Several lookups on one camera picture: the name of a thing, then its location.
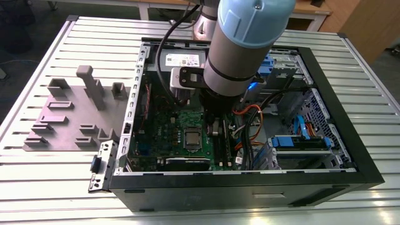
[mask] blue latch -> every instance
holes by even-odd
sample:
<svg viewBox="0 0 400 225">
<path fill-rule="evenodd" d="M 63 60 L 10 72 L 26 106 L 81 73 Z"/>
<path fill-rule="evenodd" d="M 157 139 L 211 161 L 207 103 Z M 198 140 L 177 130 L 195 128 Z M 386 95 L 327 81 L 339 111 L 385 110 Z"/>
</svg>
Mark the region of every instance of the blue latch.
<svg viewBox="0 0 400 225">
<path fill-rule="evenodd" d="M 294 147 L 293 137 L 278 137 L 278 141 L 282 147 Z"/>
<path fill-rule="evenodd" d="M 278 142 L 278 138 L 277 137 L 271 138 L 271 142 L 273 142 L 273 146 L 274 147 L 279 146 L 279 142 Z"/>
<path fill-rule="evenodd" d="M 326 141 L 329 149 L 331 149 L 331 147 L 333 147 L 331 139 L 329 137 L 325 137 L 325 141 Z"/>
</svg>

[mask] wooden cabinet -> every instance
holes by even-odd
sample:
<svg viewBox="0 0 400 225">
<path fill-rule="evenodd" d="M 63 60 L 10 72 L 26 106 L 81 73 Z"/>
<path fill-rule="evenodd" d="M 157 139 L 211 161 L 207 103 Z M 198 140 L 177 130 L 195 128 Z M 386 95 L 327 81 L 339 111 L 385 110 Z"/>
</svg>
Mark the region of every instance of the wooden cabinet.
<svg viewBox="0 0 400 225">
<path fill-rule="evenodd" d="M 400 35 L 400 0 L 326 0 L 334 13 L 321 28 L 346 33 L 369 63 Z"/>
</svg>

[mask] expansion slot bracket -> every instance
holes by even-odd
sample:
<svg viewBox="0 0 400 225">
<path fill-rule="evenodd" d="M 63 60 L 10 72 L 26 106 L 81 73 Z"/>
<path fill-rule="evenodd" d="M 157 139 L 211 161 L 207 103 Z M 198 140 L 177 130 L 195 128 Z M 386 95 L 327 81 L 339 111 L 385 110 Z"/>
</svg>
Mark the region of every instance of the expansion slot bracket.
<svg viewBox="0 0 400 225">
<path fill-rule="evenodd" d="M 111 192 L 109 187 L 115 167 L 118 149 L 119 144 L 114 140 L 102 143 L 99 153 L 95 155 L 91 165 L 91 171 L 94 174 L 90 180 L 90 193 Z"/>
</svg>

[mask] chip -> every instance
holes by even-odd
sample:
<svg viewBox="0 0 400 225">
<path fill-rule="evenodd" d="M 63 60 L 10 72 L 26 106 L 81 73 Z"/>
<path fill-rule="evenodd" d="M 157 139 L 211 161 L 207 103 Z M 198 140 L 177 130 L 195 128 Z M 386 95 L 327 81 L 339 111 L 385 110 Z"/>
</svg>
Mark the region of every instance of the chip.
<svg viewBox="0 0 400 225">
<path fill-rule="evenodd" d="M 185 149 L 190 152 L 197 152 L 202 149 L 202 128 L 201 127 L 187 127 L 185 129 Z"/>
<path fill-rule="evenodd" d="M 189 132 L 186 133 L 187 145 L 199 145 L 201 144 L 201 133 Z"/>
</svg>

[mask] blue plastic clip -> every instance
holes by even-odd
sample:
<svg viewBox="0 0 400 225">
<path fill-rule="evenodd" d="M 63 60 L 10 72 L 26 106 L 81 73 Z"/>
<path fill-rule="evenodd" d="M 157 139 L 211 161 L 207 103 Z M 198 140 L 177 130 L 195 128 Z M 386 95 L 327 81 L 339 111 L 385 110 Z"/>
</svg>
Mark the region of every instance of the blue plastic clip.
<svg viewBox="0 0 400 225">
<path fill-rule="evenodd" d="M 259 74 L 261 76 L 269 76 L 274 70 L 274 58 L 269 55 L 265 58 L 265 61 L 262 62 L 262 66 L 259 68 Z"/>
<path fill-rule="evenodd" d="M 331 139 L 329 137 L 325 137 L 325 141 L 326 141 L 329 149 L 331 149 L 333 148 Z"/>
<path fill-rule="evenodd" d="M 278 142 L 278 138 L 277 137 L 271 138 L 271 142 L 273 142 L 273 146 L 274 147 L 279 146 L 279 142 Z"/>
<path fill-rule="evenodd" d="M 311 137 L 309 136 L 309 133 L 307 133 L 306 122 L 305 122 L 303 116 L 301 116 L 301 115 L 297 116 L 294 125 L 295 125 L 294 126 L 294 128 L 295 128 L 294 133 L 298 134 L 298 129 L 299 129 L 299 126 L 301 126 L 302 135 L 306 137 L 307 140 L 310 140 Z"/>
<path fill-rule="evenodd" d="M 294 147 L 293 137 L 278 137 L 278 141 L 281 142 L 282 147 Z"/>
</svg>

